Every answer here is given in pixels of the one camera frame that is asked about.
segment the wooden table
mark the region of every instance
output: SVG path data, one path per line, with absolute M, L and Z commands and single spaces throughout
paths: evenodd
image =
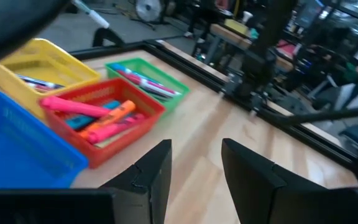
M 219 24 L 211 25 L 211 33 L 216 37 L 213 40 L 213 43 L 210 46 L 210 50 L 207 53 L 205 63 L 209 64 L 214 52 L 216 51 L 221 40 L 226 41 L 232 45 L 239 47 L 240 49 L 247 49 L 252 42 L 249 39 L 245 39 L 234 32 L 220 26 Z M 284 70 L 291 70 L 293 65 L 291 62 L 285 60 L 284 58 L 277 57 L 276 61 L 277 66 L 283 68 Z
M 216 76 L 226 78 L 171 45 L 163 44 Z M 191 92 L 172 114 L 161 120 L 147 135 L 98 169 L 84 170 L 76 178 L 73 187 L 99 187 L 128 168 L 161 140 L 172 139 L 172 183 L 165 223 L 239 223 L 224 178 L 222 138 L 232 138 L 280 166 L 325 187 L 358 186 L 349 170 L 259 118 L 249 121 L 248 113 L 242 108 L 223 100 L 217 93 L 147 52 L 128 52 L 85 63 L 106 76 L 106 62 L 134 57 L 154 64 L 188 85 Z

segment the red basket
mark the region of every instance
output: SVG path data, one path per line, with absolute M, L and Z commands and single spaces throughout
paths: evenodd
M 58 97 L 96 106 L 101 106 L 113 100 L 120 101 L 121 103 L 131 100 L 136 104 L 134 112 L 142 113 L 146 117 L 136 128 L 117 138 L 107 146 L 100 148 L 90 144 L 66 124 L 65 120 L 76 114 L 53 111 L 43 107 L 50 128 L 82 152 L 89 159 L 89 167 L 91 169 L 97 168 L 150 131 L 165 111 L 160 103 L 121 78 L 67 91 L 58 95 Z

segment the green basket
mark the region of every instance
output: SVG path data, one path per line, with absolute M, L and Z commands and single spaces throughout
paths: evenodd
M 165 113 L 164 113 L 163 117 L 165 115 L 171 113 L 172 110 L 174 110 L 178 106 L 178 104 L 182 101 L 182 99 L 190 91 L 186 85 L 184 85 L 183 83 L 179 82 L 178 80 L 174 79 L 170 75 L 159 70 L 158 68 L 156 68 L 155 66 L 153 66 L 152 64 L 146 62 L 145 60 L 143 60 L 141 58 L 133 58 L 133 59 L 124 60 L 124 61 L 120 61 L 120 62 L 113 62 L 113 63 L 119 63 L 122 66 L 125 66 L 126 68 L 131 69 L 134 72 L 137 72 L 147 78 L 153 79 L 153 80 L 161 83 L 163 86 L 165 86 L 167 88 L 170 88 L 172 90 L 175 90 L 175 91 L 181 93 L 180 96 L 176 96 L 172 100 L 169 100 L 169 101 L 162 102 L 157 99 L 165 107 Z M 110 68 L 109 65 L 113 64 L 113 63 L 106 64 L 106 70 L 108 71 L 108 77 L 109 78 L 116 78 L 116 77 L 125 78 Z

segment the orange highlighter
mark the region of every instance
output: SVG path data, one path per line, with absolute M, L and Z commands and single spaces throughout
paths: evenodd
M 135 103 L 131 100 L 125 101 L 123 104 L 119 105 L 116 109 L 111 110 L 106 116 L 103 116 L 99 118 L 97 121 L 89 125 L 87 128 L 82 130 L 80 132 L 80 136 L 88 139 L 88 135 L 90 131 L 96 130 L 98 128 L 101 128 L 107 124 L 114 123 L 116 121 L 119 121 L 123 117 L 125 117 L 127 114 L 135 110 Z

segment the blue basket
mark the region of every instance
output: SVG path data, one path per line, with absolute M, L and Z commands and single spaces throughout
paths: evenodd
M 0 189 L 67 188 L 86 158 L 0 93 Z

